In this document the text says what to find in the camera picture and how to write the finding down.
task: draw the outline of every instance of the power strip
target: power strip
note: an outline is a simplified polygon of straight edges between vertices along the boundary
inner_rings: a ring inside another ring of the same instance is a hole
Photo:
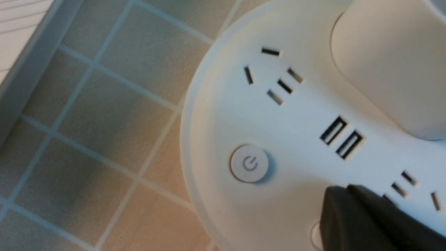
[[[362,184],[446,235],[444,142],[402,131],[346,81],[330,35],[348,0],[275,0],[213,45],[182,116],[183,173],[206,230],[223,250],[315,250],[324,190]],[[268,155],[258,183],[229,158]]]

